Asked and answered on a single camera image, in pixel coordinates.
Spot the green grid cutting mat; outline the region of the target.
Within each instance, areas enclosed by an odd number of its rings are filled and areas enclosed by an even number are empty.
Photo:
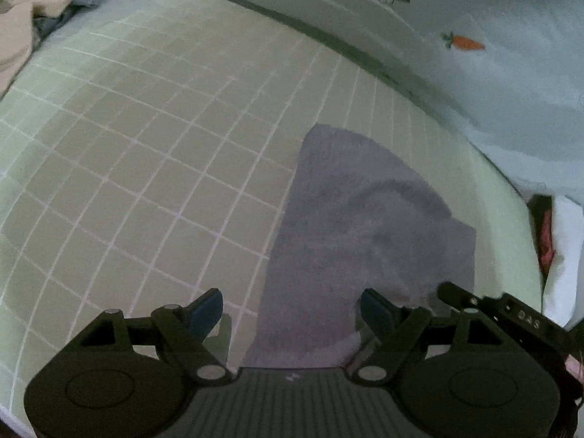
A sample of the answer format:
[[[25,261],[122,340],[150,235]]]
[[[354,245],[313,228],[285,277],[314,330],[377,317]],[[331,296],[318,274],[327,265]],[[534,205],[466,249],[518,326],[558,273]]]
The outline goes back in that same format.
[[[103,0],[1,102],[1,417],[107,307],[222,291],[213,343],[253,341],[271,244],[314,124],[387,146],[476,232],[480,294],[541,305],[527,205],[466,139],[342,54],[226,0]]]

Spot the red knitted garment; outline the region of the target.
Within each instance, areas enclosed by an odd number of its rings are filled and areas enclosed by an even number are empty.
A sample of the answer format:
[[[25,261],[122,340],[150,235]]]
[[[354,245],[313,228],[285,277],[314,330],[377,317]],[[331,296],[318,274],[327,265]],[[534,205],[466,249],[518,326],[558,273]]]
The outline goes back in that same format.
[[[547,278],[555,257],[552,238],[552,197],[534,196],[530,206],[537,236],[538,263],[543,277]]]

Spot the light green carrot duvet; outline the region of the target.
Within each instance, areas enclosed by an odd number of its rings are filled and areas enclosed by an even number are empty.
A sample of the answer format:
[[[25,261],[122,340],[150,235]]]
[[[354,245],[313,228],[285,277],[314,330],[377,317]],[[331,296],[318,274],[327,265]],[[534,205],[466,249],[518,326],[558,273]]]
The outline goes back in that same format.
[[[238,0],[370,57],[511,181],[583,199],[583,0]]]

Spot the grey sweatpants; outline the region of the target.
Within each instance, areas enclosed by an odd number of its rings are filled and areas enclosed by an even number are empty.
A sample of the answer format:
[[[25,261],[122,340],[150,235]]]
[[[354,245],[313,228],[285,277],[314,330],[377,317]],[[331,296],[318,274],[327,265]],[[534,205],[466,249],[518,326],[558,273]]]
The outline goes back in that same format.
[[[475,231],[388,149],[318,124],[304,139],[243,365],[325,368],[372,339],[364,290],[445,314],[439,284],[474,287]]]

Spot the beige cloth garment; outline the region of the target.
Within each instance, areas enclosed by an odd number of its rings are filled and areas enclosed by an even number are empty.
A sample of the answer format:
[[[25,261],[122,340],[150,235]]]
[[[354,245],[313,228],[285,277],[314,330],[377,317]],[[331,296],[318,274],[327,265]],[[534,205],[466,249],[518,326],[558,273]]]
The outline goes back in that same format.
[[[1,96],[39,41],[34,19],[57,18],[72,0],[1,0]]]

